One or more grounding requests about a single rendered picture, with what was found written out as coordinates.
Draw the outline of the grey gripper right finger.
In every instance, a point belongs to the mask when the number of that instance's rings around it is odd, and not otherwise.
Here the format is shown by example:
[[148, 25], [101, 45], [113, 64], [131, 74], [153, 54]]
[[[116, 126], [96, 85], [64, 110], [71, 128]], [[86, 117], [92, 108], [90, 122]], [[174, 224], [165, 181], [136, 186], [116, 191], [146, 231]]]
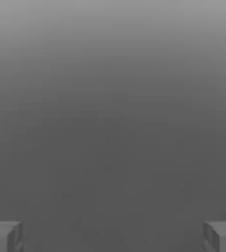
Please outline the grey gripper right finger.
[[226, 221], [205, 221], [202, 252], [226, 252]]

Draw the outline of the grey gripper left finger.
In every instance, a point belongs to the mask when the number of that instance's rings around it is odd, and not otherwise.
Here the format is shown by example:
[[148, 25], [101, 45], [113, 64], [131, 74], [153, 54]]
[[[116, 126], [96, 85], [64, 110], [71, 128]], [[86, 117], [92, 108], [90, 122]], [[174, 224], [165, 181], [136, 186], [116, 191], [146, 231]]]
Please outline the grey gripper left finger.
[[0, 252], [24, 252], [22, 222], [0, 221]]

